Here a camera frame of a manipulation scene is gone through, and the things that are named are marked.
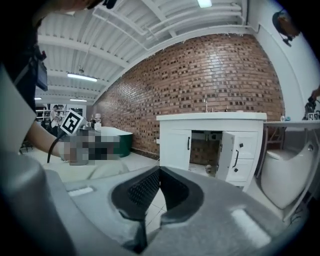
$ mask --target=bathtub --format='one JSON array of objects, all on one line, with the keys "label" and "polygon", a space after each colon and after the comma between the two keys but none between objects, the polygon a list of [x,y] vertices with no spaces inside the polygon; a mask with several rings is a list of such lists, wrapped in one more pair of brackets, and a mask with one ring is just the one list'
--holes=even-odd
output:
[{"label": "bathtub", "polygon": [[114,127],[102,126],[99,131],[102,136],[119,136],[119,148],[114,149],[115,154],[121,158],[130,154],[132,147],[132,132],[123,131]]}]

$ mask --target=wall-mounted fan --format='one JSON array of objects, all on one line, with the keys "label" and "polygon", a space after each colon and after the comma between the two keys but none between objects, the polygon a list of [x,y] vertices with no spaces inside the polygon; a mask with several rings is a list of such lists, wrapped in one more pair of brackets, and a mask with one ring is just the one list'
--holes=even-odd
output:
[{"label": "wall-mounted fan", "polygon": [[276,12],[272,16],[272,23],[282,37],[282,40],[291,47],[289,41],[292,41],[295,37],[297,37],[300,34],[300,31],[292,22],[289,14],[283,12],[283,9]]}]

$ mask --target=white toilet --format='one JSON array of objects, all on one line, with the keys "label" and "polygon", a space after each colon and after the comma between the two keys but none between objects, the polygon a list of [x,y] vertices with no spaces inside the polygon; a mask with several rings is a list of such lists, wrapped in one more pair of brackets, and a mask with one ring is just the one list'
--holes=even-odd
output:
[{"label": "white toilet", "polygon": [[268,150],[261,173],[264,194],[280,209],[303,191],[318,148],[308,141],[300,152]]}]

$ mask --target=black door handle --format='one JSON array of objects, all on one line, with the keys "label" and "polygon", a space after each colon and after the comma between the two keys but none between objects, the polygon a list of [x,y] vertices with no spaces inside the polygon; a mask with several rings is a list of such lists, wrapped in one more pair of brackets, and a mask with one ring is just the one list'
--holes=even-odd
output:
[{"label": "black door handle", "polygon": [[237,162],[238,162],[238,157],[239,157],[239,150],[235,150],[235,151],[236,151],[236,158],[235,158],[234,166],[232,166],[232,168],[233,168],[233,167],[236,167]]}]

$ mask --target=sink cabinet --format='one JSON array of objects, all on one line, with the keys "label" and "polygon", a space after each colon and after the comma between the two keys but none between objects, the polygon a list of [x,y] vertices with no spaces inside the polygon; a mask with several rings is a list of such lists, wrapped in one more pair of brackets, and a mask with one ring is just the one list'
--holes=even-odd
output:
[{"label": "sink cabinet", "polygon": [[216,178],[247,190],[257,168],[265,113],[159,115],[160,165],[189,169],[192,130],[222,131]]}]

